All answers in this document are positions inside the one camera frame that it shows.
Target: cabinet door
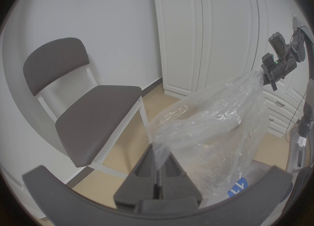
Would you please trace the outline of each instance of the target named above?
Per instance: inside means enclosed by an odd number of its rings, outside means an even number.
[[[268,38],[276,32],[280,32],[286,43],[289,43],[293,34],[292,18],[293,8],[291,2],[293,0],[257,0],[258,10],[260,13],[259,23],[259,39],[256,53],[254,70],[261,70],[262,56],[267,52],[274,54],[275,51],[268,42]],[[286,92],[290,84],[293,72],[288,74],[285,79],[279,80],[277,88]]]
[[[252,69],[258,40],[256,0],[202,0],[198,89]]]
[[[198,83],[202,1],[155,0],[155,6],[164,89],[188,95]]]

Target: white chair frame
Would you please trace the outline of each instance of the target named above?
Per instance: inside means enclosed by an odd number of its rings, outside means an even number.
[[[95,78],[94,78],[94,76],[93,76],[93,74],[89,68],[89,65],[85,65],[84,68],[86,70],[86,73],[88,75],[89,80],[91,81],[93,86],[96,87],[98,84],[97,84],[97,82],[96,82],[96,80],[95,80]],[[36,95],[36,97],[38,98],[39,102],[41,103],[41,105],[43,106],[45,111],[48,113],[48,115],[53,119],[54,122],[56,122],[57,121],[56,115],[49,108],[49,106],[47,105],[47,103],[45,102],[43,97],[41,96],[41,93],[38,93]],[[122,134],[124,129],[126,128],[126,126],[129,124],[129,122],[131,121],[131,119],[133,118],[135,113],[137,112],[137,110],[139,110],[139,112],[141,114],[141,117],[142,117],[142,120],[143,120],[145,127],[148,126],[148,118],[146,115],[143,99],[142,99],[142,97],[139,97],[139,99],[136,101],[136,103],[131,108],[131,110],[128,112],[128,114],[123,118],[123,120],[120,122],[120,124],[114,130],[114,132],[111,134],[111,136],[109,137],[109,139],[106,142],[106,144],[104,145],[104,147],[100,150],[100,152],[97,154],[97,156],[92,161],[92,163],[90,165],[88,165],[89,167],[96,169],[96,170],[99,170],[103,173],[111,174],[111,175],[118,176],[118,177],[124,177],[125,178],[128,176],[127,173],[123,173],[123,172],[117,171],[115,169],[106,167],[106,166],[102,165],[102,163],[105,160],[105,158],[107,157],[110,150],[112,149],[113,145],[116,143],[116,141],[118,140],[118,138],[120,137],[120,135]]]

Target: chair seat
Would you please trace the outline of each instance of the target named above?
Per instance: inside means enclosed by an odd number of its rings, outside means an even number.
[[[76,167],[92,163],[141,94],[140,87],[96,86],[57,119],[57,133]]]

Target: black plastic mount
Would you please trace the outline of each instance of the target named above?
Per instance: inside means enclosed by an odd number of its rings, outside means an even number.
[[[198,209],[202,195],[173,154],[157,171],[150,144],[113,199],[119,210],[168,214]]]

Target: chair leg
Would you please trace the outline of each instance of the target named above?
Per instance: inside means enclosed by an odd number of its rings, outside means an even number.
[[[145,127],[147,127],[149,122],[148,122],[148,118],[147,118],[147,114],[145,111],[142,97],[139,97],[139,102],[141,104],[141,106],[139,107],[139,113],[141,114],[141,117],[142,117],[142,120],[143,120]]]
[[[92,161],[92,163],[89,165],[89,167],[96,169],[98,171],[101,171],[103,173],[108,173],[108,174],[118,176],[118,177],[126,178],[128,176],[127,173],[123,173],[123,172],[111,169],[109,167],[106,167],[106,166],[98,163],[97,161]]]

